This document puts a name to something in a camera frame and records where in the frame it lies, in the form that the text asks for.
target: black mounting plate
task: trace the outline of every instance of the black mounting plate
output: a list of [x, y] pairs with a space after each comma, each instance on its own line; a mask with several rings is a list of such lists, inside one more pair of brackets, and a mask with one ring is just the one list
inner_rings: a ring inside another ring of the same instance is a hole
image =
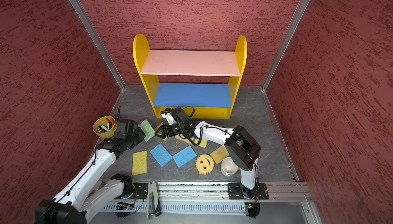
[[[259, 199], [269, 199], [268, 189], [266, 184], [258, 183], [257, 186], [252, 190], [252, 198], [257, 199], [259, 194]], [[228, 195], [229, 199], [245, 199], [241, 189], [240, 183], [229, 183], [228, 184]]]
[[[136, 189], [137, 196], [136, 199], [146, 199], [147, 191], [149, 188], [149, 183], [133, 183]], [[120, 196], [116, 197], [116, 200], [121, 200], [120, 202], [127, 202], [127, 199], [123, 199]]]

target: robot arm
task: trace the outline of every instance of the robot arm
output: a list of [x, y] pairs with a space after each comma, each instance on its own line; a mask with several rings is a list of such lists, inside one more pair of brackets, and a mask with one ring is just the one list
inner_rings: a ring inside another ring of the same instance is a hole
[[[183, 134], [194, 146], [198, 146], [202, 138], [224, 145], [233, 162], [240, 168], [241, 183], [245, 187], [246, 197], [250, 196], [247, 189], [254, 189], [258, 181], [255, 166], [261, 146], [242, 126], [236, 128], [214, 126], [200, 119], [193, 119], [193, 113], [188, 116], [180, 107], [165, 109], [161, 115], [169, 125], [161, 126], [156, 136], [165, 139], [176, 134]], [[197, 140], [194, 142], [191, 137], [198, 138], [198, 142], [195, 143]]]
[[134, 130], [134, 121], [121, 120], [117, 123], [115, 138], [104, 139], [79, 174], [52, 200], [43, 200], [37, 206], [37, 224], [89, 223], [112, 199], [134, 192], [131, 177], [116, 174], [104, 187], [89, 196], [109, 166], [124, 151], [135, 147], [145, 138], [140, 127]]

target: sponge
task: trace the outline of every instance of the sponge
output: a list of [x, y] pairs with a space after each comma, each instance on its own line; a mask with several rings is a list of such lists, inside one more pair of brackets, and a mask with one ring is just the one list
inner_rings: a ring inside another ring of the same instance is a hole
[[164, 148], [163, 145], [159, 144], [153, 150], [150, 151], [153, 157], [157, 160], [157, 162], [164, 167], [169, 161], [172, 160], [172, 156], [168, 153], [168, 151]]
[[229, 156], [229, 153], [226, 150], [226, 148], [222, 145], [219, 148], [217, 148], [214, 152], [210, 153], [210, 156], [213, 158], [216, 164], [219, 164], [221, 161], [224, 160], [224, 158]]
[[163, 125], [163, 124], [160, 123], [160, 124], [154, 129], [154, 132], [157, 132], [157, 130], [158, 130], [162, 125]]
[[207, 175], [208, 173], [213, 171], [213, 158], [211, 158], [207, 154], [202, 154], [199, 156], [199, 158], [196, 159], [195, 166], [199, 174]]
[[195, 154], [194, 150], [191, 148], [191, 146], [188, 146], [181, 150], [180, 152], [176, 153], [173, 156], [173, 160], [177, 164], [177, 167], [182, 167], [186, 163], [190, 162], [193, 158], [195, 158], [197, 155]]
[[145, 136], [146, 136], [146, 137], [145, 137], [145, 141], [150, 140], [150, 139], [154, 136], [155, 131], [154, 131], [154, 129], [151, 127], [150, 123], [149, 123], [147, 120], [141, 122], [141, 124], [139, 124], [139, 127], [140, 127], [140, 128], [142, 129], [142, 131], [145, 133]]
[[[191, 145], [191, 142], [188, 139], [183, 139], [180, 136], [184, 138], [184, 136], [182, 134], [177, 134], [175, 136], [175, 138]], [[191, 137], [191, 139], [193, 140], [194, 143], [198, 143], [199, 139], [195, 139], [194, 137]], [[202, 138], [202, 141], [200, 142], [199, 146], [206, 148], [207, 143], [208, 143], [208, 140]]]
[[134, 153], [132, 175], [147, 173], [147, 151]]

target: white cup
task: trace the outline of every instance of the white cup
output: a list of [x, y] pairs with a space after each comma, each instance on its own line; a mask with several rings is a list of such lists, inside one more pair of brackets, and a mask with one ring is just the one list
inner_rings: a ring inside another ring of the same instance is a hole
[[227, 157], [221, 163], [221, 172], [225, 176], [231, 176], [238, 170], [238, 167], [233, 162], [232, 158]]

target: green sponge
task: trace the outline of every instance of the green sponge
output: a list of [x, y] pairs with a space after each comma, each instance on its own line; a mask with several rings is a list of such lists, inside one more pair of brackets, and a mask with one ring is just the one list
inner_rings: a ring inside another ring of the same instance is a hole
[[141, 122], [141, 124], [139, 124], [139, 127], [145, 133], [145, 141], [150, 140], [155, 135], [154, 129], [151, 127], [150, 123], [147, 120]]

